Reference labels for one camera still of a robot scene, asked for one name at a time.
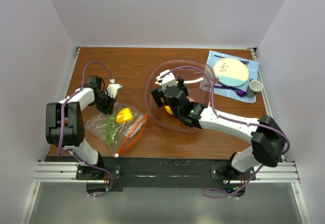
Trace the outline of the yellow fake lemon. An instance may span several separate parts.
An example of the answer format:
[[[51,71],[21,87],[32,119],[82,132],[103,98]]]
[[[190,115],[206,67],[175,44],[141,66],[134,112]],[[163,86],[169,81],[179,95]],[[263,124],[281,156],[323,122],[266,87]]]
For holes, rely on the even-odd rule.
[[[171,108],[169,106],[165,106],[165,111],[170,114],[170,115],[173,115],[173,112],[171,110]]]

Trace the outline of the yellow fake pepper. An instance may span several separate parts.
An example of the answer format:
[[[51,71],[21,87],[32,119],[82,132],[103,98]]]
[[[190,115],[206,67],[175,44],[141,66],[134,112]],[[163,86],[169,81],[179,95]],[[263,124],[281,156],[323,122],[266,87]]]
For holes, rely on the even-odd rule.
[[[134,116],[130,108],[124,108],[115,115],[115,121],[117,124],[130,123],[133,119]]]

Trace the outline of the clear zip top bag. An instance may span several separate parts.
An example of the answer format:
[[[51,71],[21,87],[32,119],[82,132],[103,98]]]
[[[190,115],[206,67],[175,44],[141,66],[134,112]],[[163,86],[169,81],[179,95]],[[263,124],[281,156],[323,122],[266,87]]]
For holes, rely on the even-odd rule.
[[[112,145],[107,145],[105,142],[104,124],[110,116],[115,117],[115,115],[124,108],[131,109],[134,119],[130,123],[117,124],[118,130],[115,136],[115,142]],[[115,103],[112,114],[101,113],[93,117],[87,121],[85,128],[108,146],[114,158],[118,158],[139,140],[146,127],[148,119],[148,114],[141,113],[133,106],[123,103]]]

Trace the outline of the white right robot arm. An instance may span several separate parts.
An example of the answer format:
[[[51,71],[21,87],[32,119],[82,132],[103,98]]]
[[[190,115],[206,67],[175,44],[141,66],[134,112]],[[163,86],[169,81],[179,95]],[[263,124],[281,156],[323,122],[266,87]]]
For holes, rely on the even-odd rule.
[[[221,171],[230,179],[239,179],[259,164],[276,167],[284,149],[289,148],[284,133],[270,116],[240,117],[190,101],[184,79],[173,74],[158,76],[156,83],[159,88],[153,89],[151,95],[157,106],[169,106],[172,115],[187,127],[220,131],[250,143],[245,150],[233,153]]]

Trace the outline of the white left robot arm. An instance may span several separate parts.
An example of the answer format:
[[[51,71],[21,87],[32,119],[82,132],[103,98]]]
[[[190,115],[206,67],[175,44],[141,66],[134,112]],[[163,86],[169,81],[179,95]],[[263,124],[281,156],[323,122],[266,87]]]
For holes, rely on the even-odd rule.
[[[99,112],[110,115],[115,101],[116,95],[109,94],[101,77],[89,76],[87,83],[71,96],[46,106],[47,143],[57,147],[58,157],[69,152],[77,159],[81,174],[92,179],[102,179],[108,172],[100,153],[85,139],[82,111],[88,106],[96,106]]]

